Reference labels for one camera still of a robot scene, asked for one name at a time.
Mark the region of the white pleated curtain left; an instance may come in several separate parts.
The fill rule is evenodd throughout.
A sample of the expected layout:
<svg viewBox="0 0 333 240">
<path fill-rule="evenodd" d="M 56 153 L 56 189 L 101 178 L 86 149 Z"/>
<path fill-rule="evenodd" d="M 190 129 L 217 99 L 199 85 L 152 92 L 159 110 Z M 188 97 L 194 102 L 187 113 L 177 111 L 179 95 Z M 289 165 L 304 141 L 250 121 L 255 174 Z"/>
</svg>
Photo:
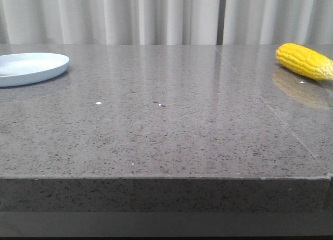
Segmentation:
<svg viewBox="0 0 333 240">
<path fill-rule="evenodd" d="M 220 0 L 1 0 L 1 43 L 213 45 L 220 5 Z"/>
</svg>

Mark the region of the white pleated curtain right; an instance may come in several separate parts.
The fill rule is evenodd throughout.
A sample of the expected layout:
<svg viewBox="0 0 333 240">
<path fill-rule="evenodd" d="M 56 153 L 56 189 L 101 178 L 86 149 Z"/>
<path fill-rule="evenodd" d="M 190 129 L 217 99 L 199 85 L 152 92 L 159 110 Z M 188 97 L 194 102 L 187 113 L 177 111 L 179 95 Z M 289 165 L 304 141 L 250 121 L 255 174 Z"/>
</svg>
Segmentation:
<svg viewBox="0 0 333 240">
<path fill-rule="evenodd" d="M 220 0 L 219 44 L 332 44 L 332 0 Z"/>
</svg>

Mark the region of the white pleated curtain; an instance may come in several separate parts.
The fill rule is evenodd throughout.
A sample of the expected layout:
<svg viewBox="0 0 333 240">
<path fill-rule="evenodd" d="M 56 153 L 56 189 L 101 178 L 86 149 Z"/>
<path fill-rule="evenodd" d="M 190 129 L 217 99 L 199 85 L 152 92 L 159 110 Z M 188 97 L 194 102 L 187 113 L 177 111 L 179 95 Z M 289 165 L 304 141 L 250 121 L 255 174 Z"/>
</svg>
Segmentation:
<svg viewBox="0 0 333 240">
<path fill-rule="evenodd" d="M 1 0 L 1 43 L 213 45 L 220 5 L 220 0 Z"/>
<path fill-rule="evenodd" d="M 332 0 L 220 0 L 219 44 L 332 44 Z"/>
</svg>

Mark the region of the light blue round plate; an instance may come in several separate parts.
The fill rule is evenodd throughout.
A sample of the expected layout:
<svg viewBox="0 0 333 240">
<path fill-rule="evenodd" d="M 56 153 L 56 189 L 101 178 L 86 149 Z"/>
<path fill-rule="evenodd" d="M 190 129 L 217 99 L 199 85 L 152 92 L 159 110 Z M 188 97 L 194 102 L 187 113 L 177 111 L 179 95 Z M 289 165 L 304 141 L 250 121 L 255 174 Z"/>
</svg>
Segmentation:
<svg viewBox="0 0 333 240">
<path fill-rule="evenodd" d="M 63 74 L 69 57 L 55 53 L 1 55 L 1 87 L 34 84 Z"/>
</svg>

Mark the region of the yellow corn cob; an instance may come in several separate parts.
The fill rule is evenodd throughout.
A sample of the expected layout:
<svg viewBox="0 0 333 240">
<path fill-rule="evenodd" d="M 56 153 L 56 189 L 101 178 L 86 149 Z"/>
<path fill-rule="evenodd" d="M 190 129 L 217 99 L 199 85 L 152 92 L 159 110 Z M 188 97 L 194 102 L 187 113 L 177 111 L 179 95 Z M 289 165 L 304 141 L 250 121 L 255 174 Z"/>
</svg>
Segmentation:
<svg viewBox="0 0 333 240">
<path fill-rule="evenodd" d="M 301 76 L 332 81 L 332 60 L 310 48 L 286 43 L 277 49 L 276 58 L 282 66 Z"/>
</svg>

